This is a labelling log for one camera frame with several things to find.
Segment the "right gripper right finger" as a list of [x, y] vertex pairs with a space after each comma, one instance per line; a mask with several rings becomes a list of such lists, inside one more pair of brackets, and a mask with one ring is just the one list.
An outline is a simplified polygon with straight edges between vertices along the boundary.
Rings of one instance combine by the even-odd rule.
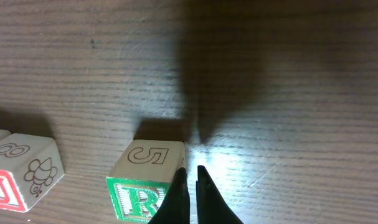
[[198, 224], [243, 224], [226, 204], [204, 166], [197, 166], [196, 205]]

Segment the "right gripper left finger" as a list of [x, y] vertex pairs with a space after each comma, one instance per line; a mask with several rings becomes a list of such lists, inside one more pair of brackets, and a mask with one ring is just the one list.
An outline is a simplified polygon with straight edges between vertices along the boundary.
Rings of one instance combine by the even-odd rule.
[[148, 224], [189, 224], [190, 196], [187, 188], [187, 172], [179, 168], [156, 214]]

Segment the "red U block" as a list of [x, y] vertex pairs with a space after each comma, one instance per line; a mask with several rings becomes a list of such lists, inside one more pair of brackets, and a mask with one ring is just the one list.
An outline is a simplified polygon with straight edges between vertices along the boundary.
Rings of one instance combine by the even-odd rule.
[[65, 175], [54, 139], [11, 134], [0, 140], [0, 209], [28, 212]]

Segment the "green R block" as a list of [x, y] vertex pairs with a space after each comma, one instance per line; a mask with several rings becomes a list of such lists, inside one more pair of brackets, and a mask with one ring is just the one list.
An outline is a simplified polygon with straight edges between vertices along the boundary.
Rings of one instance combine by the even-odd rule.
[[161, 207], [175, 172], [185, 166], [182, 141], [131, 141], [106, 176], [116, 218], [149, 222]]

